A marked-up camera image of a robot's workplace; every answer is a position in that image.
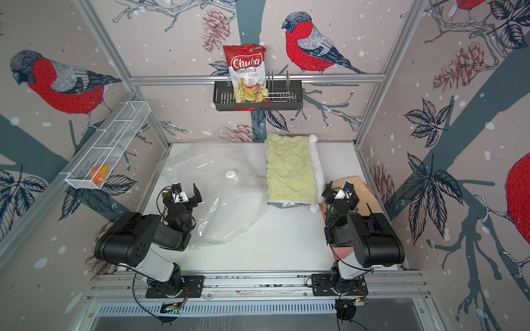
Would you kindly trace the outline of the pale green fleece blanket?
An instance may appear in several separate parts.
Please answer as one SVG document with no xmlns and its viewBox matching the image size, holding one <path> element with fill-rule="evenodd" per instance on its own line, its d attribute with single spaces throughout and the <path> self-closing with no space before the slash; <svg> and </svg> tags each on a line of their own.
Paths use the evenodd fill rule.
<svg viewBox="0 0 530 331">
<path fill-rule="evenodd" d="M 265 141 L 269 202 L 311 204 L 316 213 L 323 203 L 325 179 L 317 151 L 318 138 L 270 134 Z"/>
</svg>

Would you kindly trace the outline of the teal bear blanket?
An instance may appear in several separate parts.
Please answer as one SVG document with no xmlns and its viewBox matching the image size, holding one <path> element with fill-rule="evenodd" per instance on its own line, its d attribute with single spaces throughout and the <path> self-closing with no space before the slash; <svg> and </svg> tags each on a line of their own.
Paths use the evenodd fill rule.
<svg viewBox="0 0 530 331">
<path fill-rule="evenodd" d="M 305 203 L 295 203 L 290 201 L 278 201 L 278 202 L 269 202 L 269 205 L 272 205 L 276 208 L 297 208 L 297 207 L 310 207 L 311 204 Z"/>
</svg>

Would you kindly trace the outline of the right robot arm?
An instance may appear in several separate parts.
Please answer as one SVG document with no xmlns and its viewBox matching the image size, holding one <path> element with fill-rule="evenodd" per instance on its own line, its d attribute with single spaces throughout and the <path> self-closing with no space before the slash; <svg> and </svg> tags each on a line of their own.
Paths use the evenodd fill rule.
<svg viewBox="0 0 530 331">
<path fill-rule="evenodd" d="M 332 183 L 322 193 L 324 235 L 335 257 L 330 271 L 331 289 L 339 295 L 364 294 L 357 283 L 377 268 L 389 268 L 405 260 L 404 246 L 381 212 L 367 216 L 356 211 L 360 202 L 353 183 L 340 188 Z"/>
</svg>

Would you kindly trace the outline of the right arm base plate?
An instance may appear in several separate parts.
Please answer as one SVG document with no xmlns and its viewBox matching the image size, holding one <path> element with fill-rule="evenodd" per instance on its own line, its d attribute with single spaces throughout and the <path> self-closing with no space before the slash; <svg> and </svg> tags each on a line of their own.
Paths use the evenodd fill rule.
<svg viewBox="0 0 530 331">
<path fill-rule="evenodd" d="M 366 297 L 369 293 L 364 277 L 346 280 L 331 273 L 312 274 L 311 288 L 315 297 Z"/>
</svg>

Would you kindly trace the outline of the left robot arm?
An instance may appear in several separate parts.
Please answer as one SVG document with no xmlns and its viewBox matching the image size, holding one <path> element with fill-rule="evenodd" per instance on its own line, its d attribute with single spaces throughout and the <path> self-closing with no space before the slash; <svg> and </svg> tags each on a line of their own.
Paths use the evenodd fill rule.
<svg viewBox="0 0 530 331">
<path fill-rule="evenodd" d="M 185 251 L 196 222 L 193 209 L 202 202 L 196 186 L 188 196 L 180 183 L 162 190 L 166 212 L 142 215 L 127 212 L 122 215 L 95 244 L 95 258 L 115 266 L 130 268 L 146 277 L 146 298 L 199 298 L 204 277 L 183 276 L 181 268 L 163 258 L 152 248 Z"/>
</svg>

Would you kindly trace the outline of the clear plastic vacuum bag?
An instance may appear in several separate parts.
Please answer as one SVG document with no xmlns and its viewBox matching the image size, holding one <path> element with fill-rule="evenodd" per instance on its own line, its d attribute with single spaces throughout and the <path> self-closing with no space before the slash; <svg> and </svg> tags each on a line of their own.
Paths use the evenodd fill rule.
<svg viewBox="0 0 530 331">
<path fill-rule="evenodd" d="M 248 157 L 248 144 L 200 142 L 176 145 L 166 160 L 163 189 L 181 183 L 190 197 L 193 184 L 203 202 L 193 209 L 196 226 L 188 246 L 223 245 L 244 234 L 263 214 L 266 181 Z"/>
</svg>

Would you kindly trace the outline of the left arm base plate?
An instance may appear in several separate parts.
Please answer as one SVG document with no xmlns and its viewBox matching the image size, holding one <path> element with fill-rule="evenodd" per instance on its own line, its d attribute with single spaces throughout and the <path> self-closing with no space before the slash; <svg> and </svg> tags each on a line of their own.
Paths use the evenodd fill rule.
<svg viewBox="0 0 530 331">
<path fill-rule="evenodd" d="M 147 280 L 147 299 L 200 298 L 204 285 L 204 276 L 176 276 L 167 282 Z"/>
</svg>

